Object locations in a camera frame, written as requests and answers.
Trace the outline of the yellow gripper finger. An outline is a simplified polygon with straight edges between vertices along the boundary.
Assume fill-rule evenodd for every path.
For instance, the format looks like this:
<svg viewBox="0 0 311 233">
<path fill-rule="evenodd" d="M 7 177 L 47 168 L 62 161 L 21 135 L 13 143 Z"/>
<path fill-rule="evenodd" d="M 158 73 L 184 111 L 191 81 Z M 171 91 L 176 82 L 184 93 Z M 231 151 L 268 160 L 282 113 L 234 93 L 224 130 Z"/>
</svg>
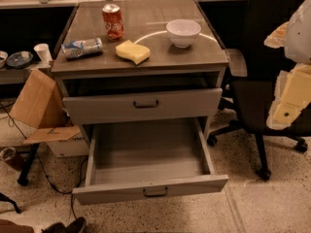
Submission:
<svg viewBox="0 0 311 233">
<path fill-rule="evenodd" d="M 296 64 L 290 72 L 281 71 L 266 125 L 270 129 L 289 127 L 311 103 L 311 66 Z"/>
</svg>

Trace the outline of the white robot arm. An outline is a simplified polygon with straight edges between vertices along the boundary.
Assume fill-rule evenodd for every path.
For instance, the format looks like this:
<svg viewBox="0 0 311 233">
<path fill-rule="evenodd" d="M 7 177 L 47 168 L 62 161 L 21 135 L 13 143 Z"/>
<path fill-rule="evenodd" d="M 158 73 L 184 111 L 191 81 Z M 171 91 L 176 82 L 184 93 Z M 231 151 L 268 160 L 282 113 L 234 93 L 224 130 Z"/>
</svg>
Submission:
<svg viewBox="0 0 311 233">
<path fill-rule="evenodd" d="M 264 44 L 274 49 L 283 47 L 285 56 L 295 63 L 290 72 L 280 72 L 266 120 L 269 128 L 283 130 L 311 102 L 311 0 L 304 0 L 290 20 L 276 28 Z"/>
</svg>

